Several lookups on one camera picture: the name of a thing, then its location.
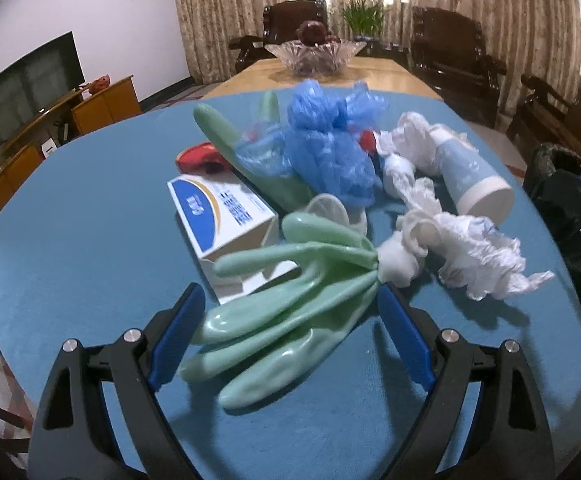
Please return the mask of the light blue paper cup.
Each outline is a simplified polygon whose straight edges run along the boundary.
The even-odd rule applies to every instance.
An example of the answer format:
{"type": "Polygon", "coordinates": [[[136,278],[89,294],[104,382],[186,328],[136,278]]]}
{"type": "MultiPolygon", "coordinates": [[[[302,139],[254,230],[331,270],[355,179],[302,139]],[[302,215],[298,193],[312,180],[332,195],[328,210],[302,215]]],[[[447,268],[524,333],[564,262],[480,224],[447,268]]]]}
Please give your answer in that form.
{"type": "Polygon", "coordinates": [[[486,217],[499,226],[514,205],[514,191],[476,148],[470,148],[445,125],[428,134],[435,145],[435,162],[460,216],[486,217]]]}

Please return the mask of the white tissue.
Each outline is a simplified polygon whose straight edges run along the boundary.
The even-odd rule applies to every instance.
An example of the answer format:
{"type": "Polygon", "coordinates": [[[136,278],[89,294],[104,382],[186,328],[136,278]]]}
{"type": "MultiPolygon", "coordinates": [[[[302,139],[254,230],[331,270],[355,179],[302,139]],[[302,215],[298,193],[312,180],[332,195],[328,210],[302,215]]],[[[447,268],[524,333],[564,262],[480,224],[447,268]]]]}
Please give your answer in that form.
{"type": "Polygon", "coordinates": [[[554,278],[551,271],[526,275],[521,242],[501,233],[490,219],[443,211],[431,179],[394,174],[384,179],[384,188],[405,203],[407,212],[377,248],[381,283],[408,287],[423,272],[431,252],[443,258],[439,281],[463,288],[474,301],[534,292],[554,278]]]}
{"type": "Polygon", "coordinates": [[[458,141],[463,148],[476,151],[466,133],[457,133],[443,124],[431,125],[417,112],[403,113],[394,130],[375,133],[386,193],[400,198],[401,191],[413,188],[417,172],[425,177],[440,176],[437,148],[448,140],[458,141]]]}

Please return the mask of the green rubber glove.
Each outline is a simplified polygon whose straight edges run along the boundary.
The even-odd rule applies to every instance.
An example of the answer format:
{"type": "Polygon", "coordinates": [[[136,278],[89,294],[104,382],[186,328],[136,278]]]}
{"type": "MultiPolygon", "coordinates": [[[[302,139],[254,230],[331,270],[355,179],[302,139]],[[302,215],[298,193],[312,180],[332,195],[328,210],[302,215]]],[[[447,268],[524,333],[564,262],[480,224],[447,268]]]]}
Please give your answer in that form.
{"type": "Polygon", "coordinates": [[[276,93],[258,94],[258,116],[250,131],[240,130],[216,107],[194,106],[196,125],[232,167],[278,211],[292,212],[317,196],[283,160],[281,108],[276,93]]]}
{"type": "Polygon", "coordinates": [[[379,288],[379,256],[349,226],[294,212],[282,221],[284,243],[220,257],[222,278],[295,263],[299,273],[208,310],[193,336],[200,346],[184,360],[186,382],[237,370],[220,391],[227,411],[275,396],[323,361],[368,310],[379,288]]]}

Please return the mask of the red mesh packaging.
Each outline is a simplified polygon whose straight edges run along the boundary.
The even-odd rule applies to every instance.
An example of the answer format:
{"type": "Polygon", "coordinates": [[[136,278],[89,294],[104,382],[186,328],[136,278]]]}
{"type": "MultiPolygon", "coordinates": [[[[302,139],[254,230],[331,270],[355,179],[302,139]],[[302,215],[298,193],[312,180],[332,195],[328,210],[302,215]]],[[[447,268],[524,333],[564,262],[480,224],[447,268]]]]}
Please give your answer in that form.
{"type": "Polygon", "coordinates": [[[376,152],[376,136],[372,130],[363,130],[359,136],[360,148],[365,153],[372,154],[376,152]]]}

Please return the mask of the blue plastic bag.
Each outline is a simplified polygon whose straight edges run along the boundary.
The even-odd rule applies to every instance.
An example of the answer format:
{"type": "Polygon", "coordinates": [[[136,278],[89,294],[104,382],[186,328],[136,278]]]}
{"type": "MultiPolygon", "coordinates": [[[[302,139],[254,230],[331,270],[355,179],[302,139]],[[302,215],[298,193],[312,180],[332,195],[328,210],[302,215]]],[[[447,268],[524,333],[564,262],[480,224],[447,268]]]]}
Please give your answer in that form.
{"type": "Polygon", "coordinates": [[[281,127],[285,165],[317,194],[331,194],[350,208],[372,206],[377,177],[359,136],[374,131],[387,108],[361,80],[342,96],[313,79],[300,82],[281,127]]]}

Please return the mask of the white blue medicine box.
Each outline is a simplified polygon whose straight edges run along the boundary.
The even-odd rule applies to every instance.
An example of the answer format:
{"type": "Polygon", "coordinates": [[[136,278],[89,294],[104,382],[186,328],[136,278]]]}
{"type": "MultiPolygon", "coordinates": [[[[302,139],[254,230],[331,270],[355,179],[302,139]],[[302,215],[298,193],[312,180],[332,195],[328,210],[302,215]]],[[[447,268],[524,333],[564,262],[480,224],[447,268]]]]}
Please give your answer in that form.
{"type": "Polygon", "coordinates": [[[236,276],[219,278],[217,259],[280,241],[278,214],[232,171],[219,174],[181,174],[167,183],[176,211],[219,304],[246,296],[292,272],[292,261],[236,276]]]}

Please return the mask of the red snack bag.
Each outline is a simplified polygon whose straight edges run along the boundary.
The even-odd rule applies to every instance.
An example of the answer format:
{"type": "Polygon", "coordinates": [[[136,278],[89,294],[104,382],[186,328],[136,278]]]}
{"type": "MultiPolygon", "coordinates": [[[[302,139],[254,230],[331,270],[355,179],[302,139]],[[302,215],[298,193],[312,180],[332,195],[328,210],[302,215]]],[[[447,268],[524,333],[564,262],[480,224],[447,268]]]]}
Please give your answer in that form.
{"type": "Polygon", "coordinates": [[[197,144],[182,151],[176,156],[176,166],[181,174],[192,172],[217,174],[217,172],[232,168],[211,142],[197,144]]]}

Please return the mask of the dark wooden sofa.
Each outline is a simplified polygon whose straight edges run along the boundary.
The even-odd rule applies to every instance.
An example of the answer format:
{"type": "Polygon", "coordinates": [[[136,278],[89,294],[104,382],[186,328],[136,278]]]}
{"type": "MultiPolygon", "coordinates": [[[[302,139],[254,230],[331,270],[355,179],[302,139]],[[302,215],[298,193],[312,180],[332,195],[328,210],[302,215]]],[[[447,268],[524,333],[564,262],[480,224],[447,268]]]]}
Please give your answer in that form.
{"type": "Polygon", "coordinates": [[[551,84],[535,75],[522,75],[521,83],[529,95],[517,104],[507,127],[507,139],[525,162],[542,143],[569,148],[581,157],[581,78],[573,102],[566,101],[551,84]]]}

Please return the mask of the blue table cloth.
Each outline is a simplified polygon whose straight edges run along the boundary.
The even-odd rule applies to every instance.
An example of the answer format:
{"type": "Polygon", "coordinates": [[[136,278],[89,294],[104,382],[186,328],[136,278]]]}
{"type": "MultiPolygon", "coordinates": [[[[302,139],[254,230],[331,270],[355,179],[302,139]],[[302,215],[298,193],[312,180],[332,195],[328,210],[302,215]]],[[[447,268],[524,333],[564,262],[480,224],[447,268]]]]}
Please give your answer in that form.
{"type": "MultiPolygon", "coordinates": [[[[65,340],[108,344],[170,308],[202,281],[168,182],[184,148],[204,141],[185,102],[82,136],[28,177],[0,212],[0,349],[39,400],[65,340]]],[[[473,301],[437,278],[409,289],[413,306],[477,344],[517,340],[533,368],[557,466],[581,448],[581,312],[559,250],[523,191],[502,231],[521,243],[541,289],[473,301]]],[[[158,400],[207,479],[376,479],[422,407],[375,311],[310,375],[250,412],[218,405],[228,377],[175,379],[158,400]]]]}

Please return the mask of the beige patterned curtains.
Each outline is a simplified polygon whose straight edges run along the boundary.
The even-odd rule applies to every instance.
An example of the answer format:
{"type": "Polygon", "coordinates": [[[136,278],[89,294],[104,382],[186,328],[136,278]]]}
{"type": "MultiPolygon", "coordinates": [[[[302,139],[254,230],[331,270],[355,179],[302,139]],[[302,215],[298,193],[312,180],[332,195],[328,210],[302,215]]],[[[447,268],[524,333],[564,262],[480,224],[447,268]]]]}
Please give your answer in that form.
{"type": "Polygon", "coordinates": [[[266,58],[311,23],[317,41],[362,40],[405,61],[458,110],[512,115],[535,76],[575,96],[579,0],[176,0],[193,76],[215,82],[266,58]]]}

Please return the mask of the green potted plant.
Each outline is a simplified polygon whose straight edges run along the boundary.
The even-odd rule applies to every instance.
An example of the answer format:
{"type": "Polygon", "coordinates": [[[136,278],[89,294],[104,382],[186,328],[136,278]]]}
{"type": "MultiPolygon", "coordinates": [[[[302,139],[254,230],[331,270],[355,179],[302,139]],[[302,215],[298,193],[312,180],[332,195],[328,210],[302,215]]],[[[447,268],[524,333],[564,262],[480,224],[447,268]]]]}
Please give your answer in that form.
{"type": "Polygon", "coordinates": [[[346,0],[341,15],[353,35],[379,38],[384,24],[384,0],[346,0]]]}

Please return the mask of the glass fruit bowl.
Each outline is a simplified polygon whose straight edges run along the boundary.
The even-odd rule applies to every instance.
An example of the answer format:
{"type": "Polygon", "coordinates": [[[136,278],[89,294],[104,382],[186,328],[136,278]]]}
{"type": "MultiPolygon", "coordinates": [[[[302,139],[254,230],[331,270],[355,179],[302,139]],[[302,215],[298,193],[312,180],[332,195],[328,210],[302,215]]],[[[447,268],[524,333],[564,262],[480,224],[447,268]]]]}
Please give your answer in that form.
{"type": "Polygon", "coordinates": [[[365,41],[341,40],[319,46],[305,46],[301,41],[266,44],[264,48],[298,77],[315,78],[338,74],[362,51],[365,41]]]}

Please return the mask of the white router box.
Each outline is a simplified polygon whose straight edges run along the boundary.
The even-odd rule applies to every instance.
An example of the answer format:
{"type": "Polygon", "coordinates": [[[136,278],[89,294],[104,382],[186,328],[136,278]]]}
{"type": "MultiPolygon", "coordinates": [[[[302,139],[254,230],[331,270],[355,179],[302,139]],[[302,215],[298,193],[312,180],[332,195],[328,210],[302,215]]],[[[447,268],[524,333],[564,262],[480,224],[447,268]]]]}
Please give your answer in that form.
{"type": "Polygon", "coordinates": [[[58,149],[57,144],[53,138],[48,138],[41,144],[41,151],[45,158],[49,158],[58,149]]]}

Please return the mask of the dark red fruit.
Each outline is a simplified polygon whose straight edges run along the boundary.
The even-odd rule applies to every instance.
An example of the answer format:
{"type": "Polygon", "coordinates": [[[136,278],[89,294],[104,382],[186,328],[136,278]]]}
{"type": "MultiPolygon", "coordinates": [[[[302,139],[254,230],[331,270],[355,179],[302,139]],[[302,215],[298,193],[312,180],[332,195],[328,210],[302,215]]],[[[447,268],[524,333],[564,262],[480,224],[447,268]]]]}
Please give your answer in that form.
{"type": "Polygon", "coordinates": [[[323,44],[339,44],[341,38],[334,35],[327,25],[320,21],[304,21],[296,30],[297,39],[307,47],[319,47],[323,44]]]}

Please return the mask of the orange wooden tv cabinet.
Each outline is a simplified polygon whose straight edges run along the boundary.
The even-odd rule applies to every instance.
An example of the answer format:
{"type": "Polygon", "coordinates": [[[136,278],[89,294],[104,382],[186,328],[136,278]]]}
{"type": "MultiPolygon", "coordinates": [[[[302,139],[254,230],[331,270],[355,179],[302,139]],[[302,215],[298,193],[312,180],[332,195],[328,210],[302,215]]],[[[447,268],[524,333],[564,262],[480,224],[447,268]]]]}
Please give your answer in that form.
{"type": "Polygon", "coordinates": [[[0,148],[0,212],[44,159],[74,139],[141,114],[133,80],[92,93],[72,90],[37,114],[0,148]]]}

